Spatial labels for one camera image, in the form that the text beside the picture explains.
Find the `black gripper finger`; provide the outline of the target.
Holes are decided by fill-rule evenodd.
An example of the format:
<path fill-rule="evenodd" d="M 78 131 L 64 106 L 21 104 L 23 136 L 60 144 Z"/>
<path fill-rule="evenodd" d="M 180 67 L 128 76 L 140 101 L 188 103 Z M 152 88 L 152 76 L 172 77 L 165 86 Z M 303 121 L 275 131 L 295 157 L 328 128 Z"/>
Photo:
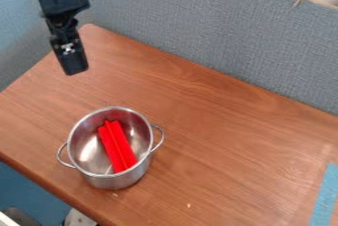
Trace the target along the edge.
<path fill-rule="evenodd" d="M 50 45 L 65 75 L 74 75 L 88 69 L 86 57 L 78 36 L 74 36 L 70 40 L 62 40 L 57 36 L 50 36 Z"/>

